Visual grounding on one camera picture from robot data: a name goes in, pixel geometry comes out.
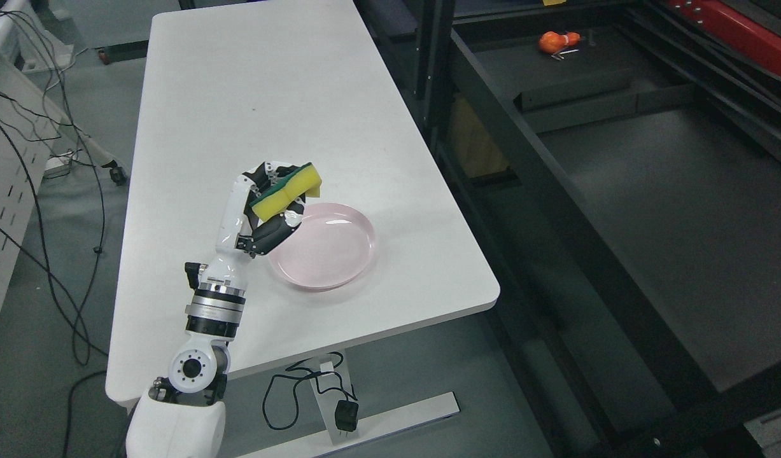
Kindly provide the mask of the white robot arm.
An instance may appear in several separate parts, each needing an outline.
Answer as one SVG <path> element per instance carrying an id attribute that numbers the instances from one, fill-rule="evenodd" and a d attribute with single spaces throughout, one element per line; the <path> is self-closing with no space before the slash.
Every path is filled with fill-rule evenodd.
<path id="1" fill-rule="evenodd" d="M 215 457 L 225 430 L 222 398 L 228 345 L 240 325 L 247 261 L 216 258 L 186 263 L 193 296 L 186 306 L 187 341 L 140 397 L 125 439 L 129 457 Z"/>

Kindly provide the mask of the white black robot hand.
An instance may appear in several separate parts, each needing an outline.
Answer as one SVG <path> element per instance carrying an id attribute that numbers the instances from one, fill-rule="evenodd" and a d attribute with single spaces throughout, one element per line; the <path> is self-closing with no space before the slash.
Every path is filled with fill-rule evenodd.
<path id="1" fill-rule="evenodd" d="M 320 186 L 320 174 L 311 162 L 269 160 L 239 174 L 216 237 L 216 257 L 204 270 L 203 281 L 240 289 L 241 270 L 299 229 L 306 200 L 318 198 Z"/>

